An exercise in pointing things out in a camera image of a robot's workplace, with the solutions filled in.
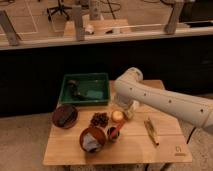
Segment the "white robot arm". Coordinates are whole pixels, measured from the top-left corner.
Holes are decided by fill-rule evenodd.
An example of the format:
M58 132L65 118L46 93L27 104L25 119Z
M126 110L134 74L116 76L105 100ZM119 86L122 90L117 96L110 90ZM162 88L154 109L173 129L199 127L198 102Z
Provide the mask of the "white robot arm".
M143 74L135 67L114 81L121 99L136 100L213 134L213 100L153 88L142 83Z

